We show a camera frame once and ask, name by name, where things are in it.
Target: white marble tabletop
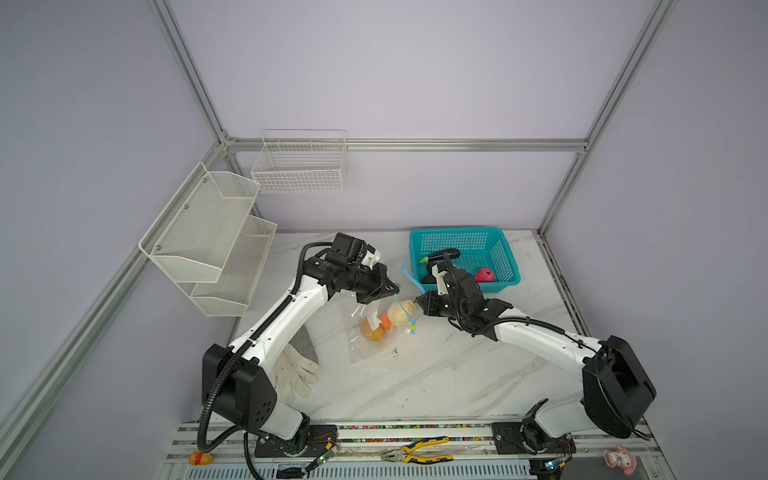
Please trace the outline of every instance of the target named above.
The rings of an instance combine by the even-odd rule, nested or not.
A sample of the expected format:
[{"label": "white marble tabletop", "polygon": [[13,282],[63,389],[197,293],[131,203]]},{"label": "white marble tabletop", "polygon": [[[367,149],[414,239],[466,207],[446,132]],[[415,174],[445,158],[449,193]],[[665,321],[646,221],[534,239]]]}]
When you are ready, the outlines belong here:
[{"label": "white marble tabletop", "polygon": [[[409,260],[409,232],[348,232],[382,251],[382,262],[396,276]],[[309,242],[331,241],[334,233],[278,233],[270,248],[251,306],[238,334],[250,328],[296,276],[300,249]],[[508,230],[521,282],[496,296],[532,318],[575,331],[533,233]],[[401,300],[419,291],[400,282]],[[293,407],[313,420],[487,419],[523,415],[538,400],[573,393],[581,384],[563,370],[520,347],[470,337],[448,320],[422,316],[415,335],[397,332],[374,356],[353,363],[349,330],[357,304],[351,293],[338,293],[306,323],[320,371],[307,399]]]}]

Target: glove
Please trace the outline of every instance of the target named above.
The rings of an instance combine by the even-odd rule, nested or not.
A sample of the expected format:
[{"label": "glove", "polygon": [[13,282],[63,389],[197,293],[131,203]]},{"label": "glove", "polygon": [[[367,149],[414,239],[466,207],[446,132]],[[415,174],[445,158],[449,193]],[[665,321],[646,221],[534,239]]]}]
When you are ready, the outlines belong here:
[{"label": "glove", "polygon": [[290,343],[277,357],[275,364],[277,390],[285,403],[293,402],[293,390],[302,398],[310,396],[312,385],[317,383],[316,372],[319,366],[305,358]]}]

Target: white wire basket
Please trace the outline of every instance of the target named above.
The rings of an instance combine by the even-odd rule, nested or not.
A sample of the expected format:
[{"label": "white wire basket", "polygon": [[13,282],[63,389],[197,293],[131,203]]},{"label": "white wire basket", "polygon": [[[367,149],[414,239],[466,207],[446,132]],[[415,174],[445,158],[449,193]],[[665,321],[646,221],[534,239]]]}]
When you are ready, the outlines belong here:
[{"label": "white wire basket", "polygon": [[[198,164],[139,248],[207,316],[242,316],[261,276],[277,225],[251,215],[259,184]],[[176,213],[162,233],[162,219]]]},{"label": "white wire basket", "polygon": [[262,130],[264,146],[251,170],[263,194],[344,191],[344,130]]}]

